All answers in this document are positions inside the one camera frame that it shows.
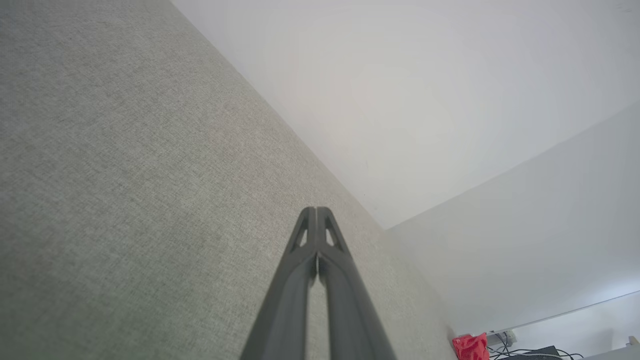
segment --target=textured fabric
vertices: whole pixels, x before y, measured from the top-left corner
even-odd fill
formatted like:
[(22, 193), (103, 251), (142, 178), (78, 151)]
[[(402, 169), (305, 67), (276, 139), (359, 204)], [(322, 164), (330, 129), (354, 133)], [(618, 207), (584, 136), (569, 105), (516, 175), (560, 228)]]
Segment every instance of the textured fabric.
[(429, 285), (173, 5), (0, 6), (0, 359), (237, 358), (308, 205), (398, 358), (455, 358)]

